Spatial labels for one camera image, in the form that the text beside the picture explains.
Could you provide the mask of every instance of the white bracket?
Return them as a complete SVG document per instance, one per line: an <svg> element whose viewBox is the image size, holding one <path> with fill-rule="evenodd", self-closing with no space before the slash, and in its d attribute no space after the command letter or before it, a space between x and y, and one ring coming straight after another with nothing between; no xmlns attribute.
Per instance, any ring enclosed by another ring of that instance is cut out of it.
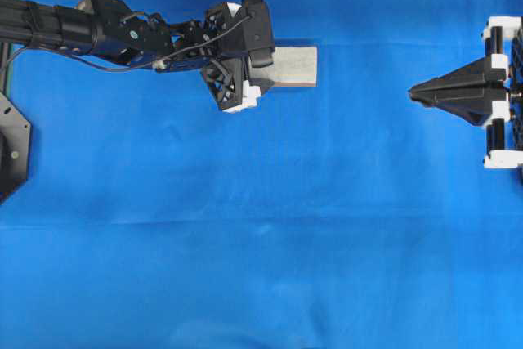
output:
<svg viewBox="0 0 523 349"><path fill-rule="evenodd" d="M513 169L523 165L523 151L491 150L483 159L483 166L491 169Z"/></svg>
<svg viewBox="0 0 523 349"><path fill-rule="evenodd" d="M516 37L517 31L521 28L520 16L491 16L481 34L483 40L490 38L490 28L493 26L503 27L503 41L510 41Z"/></svg>

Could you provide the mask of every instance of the robotic arm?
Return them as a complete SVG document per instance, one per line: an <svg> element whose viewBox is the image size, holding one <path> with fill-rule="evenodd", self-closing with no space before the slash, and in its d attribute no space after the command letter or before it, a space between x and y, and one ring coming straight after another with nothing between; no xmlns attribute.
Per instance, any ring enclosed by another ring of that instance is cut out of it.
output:
<svg viewBox="0 0 523 349"><path fill-rule="evenodd" d="M169 24L121 0L82 0L75 8L0 0L0 43L19 44L0 75L22 52L40 50L96 69L171 73L199 69L225 112L257 106L272 87L314 87L315 47L275 47L264 0L224 2L204 18ZM117 67L105 67L95 56ZM0 203L27 178L30 123L0 93Z"/></svg>
<svg viewBox="0 0 523 349"><path fill-rule="evenodd" d="M485 129L485 168L523 167L523 32L521 17L490 17L481 34L485 57L409 90L410 99L455 114ZM512 41L512 63L503 43ZM505 82L510 79L509 87ZM505 123L514 122L515 149L505 148Z"/></svg>

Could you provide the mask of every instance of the black tube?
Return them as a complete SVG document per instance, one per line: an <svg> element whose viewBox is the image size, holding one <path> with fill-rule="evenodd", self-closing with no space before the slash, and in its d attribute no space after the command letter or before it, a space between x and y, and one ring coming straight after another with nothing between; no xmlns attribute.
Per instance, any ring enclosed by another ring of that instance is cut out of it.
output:
<svg viewBox="0 0 523 349"><path fill-rule="evenodd" d="M493 119L493 140L492 147L494 150L505 150L505 120Z"/></svg>
<svg viewBox="0 0 523 349"><path fill-rule="evenodd" d="M503 53L503 27L493 26L490 28L491 53Z"/></svg>
<svg viewBox="0 0 523 349"><path fill-rule="evenodd" d="M487 155L492 150L492 126L487 126Z"/></svg>
<svg viewBox="0 0 523 349"><path fill-rule="evenodd" d="M491 43L491 39L486 38L485 39L485 56L492 55L492 45L490 45L490 43Z"/></svg>

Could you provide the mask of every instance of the black cable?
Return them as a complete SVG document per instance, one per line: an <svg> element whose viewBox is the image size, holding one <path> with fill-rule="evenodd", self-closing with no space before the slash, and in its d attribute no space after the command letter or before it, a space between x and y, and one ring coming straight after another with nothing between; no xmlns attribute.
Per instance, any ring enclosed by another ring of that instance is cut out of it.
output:
<svg viewBox="0 0 523 349"><path fill-rule="evenodd" d="M18 48L16 51L13 52L13 54L6 60L6 63L0 67L0 74L3 73L4 71L7 71L7 67L9 67L9 64L12 63L12 61L14 59L16 59L22 52L25 52L27 51L29 48L27 47L22 47L22 48Z"/></svg>
<svg viewBox="0 0 523 349"><path fill-rule="evenodd" d="M92 63L88 60L84 60L78 56L75 56L75 55L69 55L67 53L63 53L63 52L60 52L60 51L57 51L55 49L50 49L50 48L44 48L44 47L40 47L38 48L39 50L41 51L45 51L45 52L50 52L50 53L55 53L57 55L62 55L62 56L65 56L69 59L72 59L72 60L76 60L76 61L79 61L80 63L84 63L85 65L89 65L95 69L99 69L100 71L105 71L107 73L125 73L125 72L128 72L128 71L133 71L135 69L143 69L144 67L149 67L150 65L152 65L153 63L157 62L157 61L164 61L164 60L167 60L173 56L176 56L176 55L180 55L181 53L183 52L187 52L187 51L192 51L194 49L199 49L199 48L202 48L202 47L205 47L207 46L208 44L210 43L214 43L215 41L219 40L220 38L223 38L225 37L227 34L229 34L230 32L232 32L234 29L236 29L238 26L240 26L243 22L245 22L246 20L250 19L251 17L250 16L245 16L244 18L242 18L241 20L239 20L238 22L236 22L234 25L232 25L230 28L228 28L228 30L226 30L225 32L223 33L220 33L218 34L217 36L209 39L208 41L206 41L205 43L201 43L201 44L197 44L197 45L193 45L191 47L186 47L186 48L182 48L181 50L179 51L175 51L169 55L166 55L164 57L161 57L159 59L156 59L156 60L152 60L152 61L148 61L147 63L143 63L141 65L132 65L130 67L123 67L123 68L119 68L119 69L112 69L112 68L108 68L108 67L104 67L103 65L97 65L96 63Z"/></svg>

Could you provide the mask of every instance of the blue cloth background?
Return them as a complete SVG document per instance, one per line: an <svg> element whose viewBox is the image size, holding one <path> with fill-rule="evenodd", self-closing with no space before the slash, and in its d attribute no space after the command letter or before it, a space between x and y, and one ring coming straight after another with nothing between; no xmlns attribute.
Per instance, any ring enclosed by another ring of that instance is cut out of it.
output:
<svg viewBox="0 0 523 349"><path fill-rule="evenodd" d="M225 0L125 1L177 22ZM278 39L319 46L318 87L240 114L197 72L16 61L34 143L0 210L0 347L523 344L523 186L407 96L521 0L267 1Z"/></svg>

